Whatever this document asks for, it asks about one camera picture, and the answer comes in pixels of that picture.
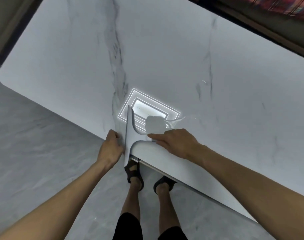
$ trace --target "marble table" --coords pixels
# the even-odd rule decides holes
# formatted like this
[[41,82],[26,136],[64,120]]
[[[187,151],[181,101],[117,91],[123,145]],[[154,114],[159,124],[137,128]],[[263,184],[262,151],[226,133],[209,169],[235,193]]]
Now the marble table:
[[[186,128],[304,195],[304,58],[187,0],[44,0],[0,81],[101,138],[124,135],[135,89],[143,131],[161,116],[151,132]],[[251,218],[198,166],[149,142],[132,153]]]

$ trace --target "gray floor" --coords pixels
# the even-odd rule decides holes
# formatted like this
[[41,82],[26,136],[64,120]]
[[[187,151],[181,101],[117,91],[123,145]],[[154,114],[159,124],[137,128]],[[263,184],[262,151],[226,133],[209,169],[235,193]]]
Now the gray floor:
[[[0,233],[82,174],[102,139],[0,84]],[[144,239],[158,237],[160,175],[142,167]],[[119,162],[94,189],[67,239],[112,239],[129,184]],[[273,239],[257,223],[175,185],[171,192],[189,239]]]

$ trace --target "hand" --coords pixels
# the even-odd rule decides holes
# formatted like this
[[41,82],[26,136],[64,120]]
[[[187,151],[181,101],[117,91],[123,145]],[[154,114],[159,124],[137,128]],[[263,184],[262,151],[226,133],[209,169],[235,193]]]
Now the hand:
[[186,129],[172,129],[164,134],[148,134],[148,137],[156,140],[156,143],[170,153],[197,163],[193,157],[195,150],[202,146]]
[[118,133],[110,129],[98,152],[97,163],[102,164],[107,170],[113,168],[124,152],[124,147],[118,144],[119,137]]

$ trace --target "black sandal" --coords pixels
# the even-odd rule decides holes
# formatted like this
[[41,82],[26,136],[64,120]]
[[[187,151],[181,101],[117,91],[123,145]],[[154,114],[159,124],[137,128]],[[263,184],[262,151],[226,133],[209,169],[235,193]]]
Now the black sandal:
[[[130,171],[130,168],[133,167],[133,166],[135,166],[135,165],[137,166],[137,169]],[[124,169],[126,171],[126,174],[128,175],[128,182],[129,183],[131,183],[130,178],[132,178],[132,177],[137,177],[141,181],[141,185],[142,185],[141,189],[140,189],[140,191],[141,191],[143,189],[143,187],[144,187],[144,182],[143,182],[143,179],[142,179],[141,173],[140,173],[140,163],[135,162],[133,160],[130,160],[128,162],[128,165],[126,165],[124,167]]]
[[173,189],[174,184],[176,184],[176,182],[166,176],[163,176],[162,178],[160,178],[153,186],[154,192],[157,194],[157,186],[159,184],[163,184],[163,183],[167,183],[169,185],[169,191],[171,191]]

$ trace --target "left hand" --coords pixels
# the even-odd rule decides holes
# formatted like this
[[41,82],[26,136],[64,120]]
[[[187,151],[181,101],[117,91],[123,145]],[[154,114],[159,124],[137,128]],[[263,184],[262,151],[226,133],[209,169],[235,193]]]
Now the left hand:
[[106,136],[106,140],[103,142],[100,151],[98,152],[97,163],[106,167],[107,170],[113,168],[124,152],[124,147],[118,144],[119,137],[120,135],[117,132],[110,129]]

